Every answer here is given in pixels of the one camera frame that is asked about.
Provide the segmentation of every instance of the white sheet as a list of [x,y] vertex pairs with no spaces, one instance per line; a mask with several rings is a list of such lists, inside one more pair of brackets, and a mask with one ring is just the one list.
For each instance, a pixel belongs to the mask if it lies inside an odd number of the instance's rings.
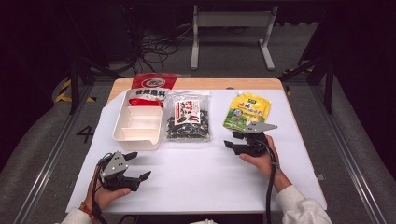
[[[296,125],[289,102],[282,90],[243,91],[260,95],[272,102],[267,123],[277,129],[273,136],[280,165],[290,181],[307,198],[315,199],[327,209],[311,160]],[[88,152],[66,212],[79,207],[85,199],[96,163],[108,152],[120,150],[112,133],[125,91],[102,111],[90,151]],[[140,151],[130,160],[126,176],[138,177],[151,171],[137,192],[113,202],[104,212],[114,214],[192,214],[192,213],[259,213],[265,211],[268,181],[256,168],[234,155],[223,141],[245,143],[234,139],[222,127],[229,106],[237,95],[234,90],[211,92],[209,122],[211,140],[206,143],[162,141],[159,149]],[[273,190],[271,208],[280,210]]]

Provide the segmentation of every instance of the clear plastic bag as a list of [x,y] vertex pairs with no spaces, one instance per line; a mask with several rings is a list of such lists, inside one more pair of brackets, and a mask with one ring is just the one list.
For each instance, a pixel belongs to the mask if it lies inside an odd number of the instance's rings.
[[178,142],[210,140],[211,91],[169,91],[163,107],[163,135]]

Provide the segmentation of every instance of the red package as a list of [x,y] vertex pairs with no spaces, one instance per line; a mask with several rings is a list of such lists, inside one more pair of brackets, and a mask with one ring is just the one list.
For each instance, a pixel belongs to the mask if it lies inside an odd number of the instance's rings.
[[178,74],[145,73],[137,74],[132,83],[129,103],[134,105],[163,106],[166,93],[172,90]]

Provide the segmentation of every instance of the black and yellow tape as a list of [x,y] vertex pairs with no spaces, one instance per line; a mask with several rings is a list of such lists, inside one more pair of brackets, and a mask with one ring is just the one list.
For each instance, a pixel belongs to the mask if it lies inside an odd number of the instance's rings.
[[[65,102],[72,102],[72,98],[70,96],[66,96],[66,91],[67,88],[69,88],[69,86],[72,83],[72,79],[69,77],[64,84],[62,85],[61,90],[59,91],[58,96],[55,99],[55,103],[56,102],[60,102],[60,101],[65,101]],[[96,102],[96,97],[88,97],[87,102],[92,103],[92,102]]]

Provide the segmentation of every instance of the gray floor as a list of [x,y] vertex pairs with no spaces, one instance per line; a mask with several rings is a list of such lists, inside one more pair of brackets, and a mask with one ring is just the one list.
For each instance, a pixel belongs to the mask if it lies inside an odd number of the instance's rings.
[[[275,71],[266,69],[257,43],[261,31],[252,28],[242,34],[224,29],[202,31],[198,70],[190,70],[191,41],[186,39],[178,44],[177,53],[163,63],[163,71],[185,77],[280,77],[285,69],[297,66],[315,28],[315,24],[274,28],[269,50]],[[158,64],[154,68],[162,71]],[[133,77],[134,72],[128,70],[122,75]],[[396,223],[392,212],[396,207],[395,180],[376,154],[342,88],[335,80],[330,116],[323,108],[323,85],[308,86],[305,78],[306,74],[300,74],[284,84],[291,89],[290,106],[314,168],[318,175],[326,177],[319,183],[332,222]],[[0,175],[0,223],[12,223],[21,208],[18,221],[62,221],[92,140],[90,137],[84,143],[85,136],[77,133],[87,126],[94,131],[111,85],[110,78],[99,77],[93,87],[81,87],[82,95],[96,97],[97,101],[81,104],[74,116],[68,116],[69,102],[55,103],[23,137]],[[54,98],[59,88],[54,90]],[[36,195],[29,194],[37,177],[42,178],[45,187],[33,191]],[[33,199],[28,201],[31,204],[24,204],[27,198]],[[109,223],[120,220],[109,214],[105,217]],[[280,218],[281,214],[275,214],[274,223],[279,223]]]

